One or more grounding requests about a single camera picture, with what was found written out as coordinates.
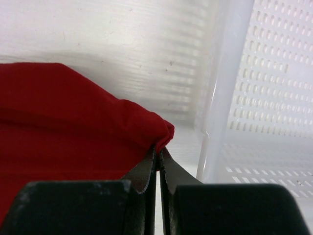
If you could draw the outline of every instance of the red fabric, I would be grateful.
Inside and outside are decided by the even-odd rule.
[[[173,134],[62,64],[0,64],[0,223],[27,182],[119,179]]]

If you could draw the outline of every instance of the white plastic bin wall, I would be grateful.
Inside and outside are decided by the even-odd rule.
[[[313,0],[255,1],[225,135],[213,136],[221,142],[217,150],[210,138],[203,142],[198,168],[198,178],[207,183],[285,186],[311,231],[312,29]]]

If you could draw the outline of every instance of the translucent plastic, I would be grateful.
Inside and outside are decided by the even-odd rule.
[[[203,107],[198,108],[200,118],[196,119],[196,126],[204,135],[197,172],[197,178],[202,180],[216,180],[214,168],[219,162],[231,95],[253,7],[252,0],[234,0],[228,1],[228,4],[228,8],[223,6],[224,22],[216,26],[215,41],[211,47],[212,63],[208,68],[210,79],[202,88],[204,102]]]
[[[311,229],[312,29],[312,0],[255,1],[220,152],[198,168],[207,183],[285,186]]]

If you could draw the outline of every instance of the red cloth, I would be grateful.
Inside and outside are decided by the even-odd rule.
[[[119,179],[173,134],[62,64],[0,64],[0,223],[27,182]]]

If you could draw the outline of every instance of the plastic bin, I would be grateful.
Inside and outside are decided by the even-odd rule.
[[[281,184],[313,228],[313,0],[4,0],[0,21],[0,62],[61,62],[157,112],[198,179]]]

